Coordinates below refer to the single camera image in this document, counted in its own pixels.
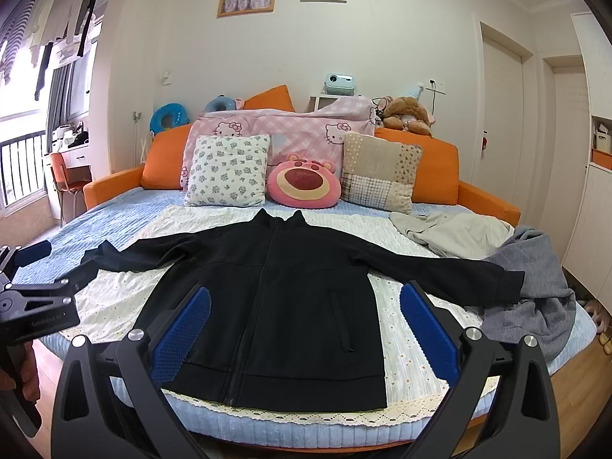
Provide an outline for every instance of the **human hand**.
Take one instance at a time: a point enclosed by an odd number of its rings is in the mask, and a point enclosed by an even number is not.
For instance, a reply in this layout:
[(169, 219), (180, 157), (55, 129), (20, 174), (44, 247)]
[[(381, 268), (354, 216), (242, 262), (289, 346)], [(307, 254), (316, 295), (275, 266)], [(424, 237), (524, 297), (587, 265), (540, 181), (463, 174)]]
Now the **human hand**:
[[(30, 402), (36, 402), (41, 398), (38, 369), (36, 368), (36, 355), (32, 348), (32, 342), (24, 343), (23, 348), (26, 351), (20, 369), (21, 380), (23, 381), (23, 397)], [(14, 390), (15, 386), (14, 380), (0, 369), (0, 390)]]

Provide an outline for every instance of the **black zip-up jacket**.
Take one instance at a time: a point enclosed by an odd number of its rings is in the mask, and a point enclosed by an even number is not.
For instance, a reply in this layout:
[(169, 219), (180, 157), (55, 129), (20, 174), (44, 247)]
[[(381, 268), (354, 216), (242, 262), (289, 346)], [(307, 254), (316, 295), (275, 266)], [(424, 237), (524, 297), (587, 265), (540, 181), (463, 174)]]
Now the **black zip-up jacket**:
[(174, 262), (134, 327), (147, 330), (197, 284), (210, 317), (178, 375), (164, 385), (231, 406), (280, 412), (385, 408), (383, 350), (368, 270), (417, 280), (462, 306), (518, 303), (524, 273), (479, 260), (398, 255), (353, 235), (286, 221), (264, 210), (252, 221), (139, 240), (118, 252), (87, 251), (108, 271)]

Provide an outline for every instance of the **blue mattress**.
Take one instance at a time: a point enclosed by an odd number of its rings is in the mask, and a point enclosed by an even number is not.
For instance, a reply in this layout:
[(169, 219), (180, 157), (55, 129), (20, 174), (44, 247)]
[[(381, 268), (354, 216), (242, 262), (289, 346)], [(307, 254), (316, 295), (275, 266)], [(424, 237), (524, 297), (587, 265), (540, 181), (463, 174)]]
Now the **blue mattress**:
[[(152, 221), (166, 206), (182, 205), (183, 197), (180, 191), (136, 188), (98, 205), (63, 227), (56, 236), (51, 238), (53, 245), (51, 255), (20, 269), (15, 277), (15, 283), (51, 282), (57, 276), (78, 265), (85, 250), (96, 248), (105, 239), (115, 247), (121, 248), (128, 239)], [(292, 210), (292, 208), (274, 202), (266, 202), (264, 208)], [(413, 204), (413, 212), (417, 214), (428, 214), (434, 210), (470, 212), (460, 205)], [(333, 208), (322, 209), (319, 212), (380, 217), (388, 215), (382, 210), (342, 201)], [(550, 373), (557, 371), (565, 362), (589, 345), (595, 334), (595, 324), (584, 309), (578, 305), (576, 322), (570, 339), (561, 354), (549, 364)], [(65, 357), (69, 347), (68, 340), (60, 334), (44, 337), (42, 343), (60, 358)], [(115, 380), (113, 385), (122, 400), (129, 400), (120, 380)], [(494, 393), (490, 392), (480, 399), (474, 417), (488, 412)], [(411, 423), (376, 427), (340, 424), (300, 425), (234, 417), (192, 405), (172, 396), (168, 396), (168, 401), (181, 422), (190, 431), (235, 443), (297, 449), (352, 448), (412, 440), (417, 438), (430, 419), (423, 418)]]

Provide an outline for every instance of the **wooden floor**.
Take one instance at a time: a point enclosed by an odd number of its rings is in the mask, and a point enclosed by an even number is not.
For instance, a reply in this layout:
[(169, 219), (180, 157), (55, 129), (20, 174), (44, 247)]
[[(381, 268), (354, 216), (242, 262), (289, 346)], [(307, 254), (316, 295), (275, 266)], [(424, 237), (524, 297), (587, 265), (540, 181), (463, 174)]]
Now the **wooden floor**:
[[(62, 361), (38, 340), (34, 351), (41, 378), (41, 430), (32, 443), (45, 459), (50, 459), (51, 416)], [(584, 351), (565, 364), (552, 377), (561, 427), (561, 458), (565, 459), (582, 441), (612, 395), (612, 358), (595, 339)], [(457, 452), (469, 449), (482, 425), (467, 430)], [(245, 457), (258, 457), (253, 449)]]

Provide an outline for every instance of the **orange armrest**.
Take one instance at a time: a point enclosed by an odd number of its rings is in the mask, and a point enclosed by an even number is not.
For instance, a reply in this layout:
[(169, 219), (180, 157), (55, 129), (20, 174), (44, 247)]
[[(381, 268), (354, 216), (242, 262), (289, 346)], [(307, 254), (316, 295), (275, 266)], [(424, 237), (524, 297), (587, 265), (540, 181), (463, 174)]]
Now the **orange armrest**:
[(468, 185), (463, 181), (459, 182), (459, 199), (457, 203), (476, 212), (476, 214), (492, 215), (512, 226), (516, 226), (521, 218), (520, 209), (511, 203), (497, 198), (486, 191), (482, 191), (480, 188)]
[(85, 195), (87, 210), (111, 198), (115, 198), (121, 193), (138, 188), (144, 168), (145, 166), (142, 165), (137, 168), (127, 169), (86, 184), (83, 188), (83, 194)]

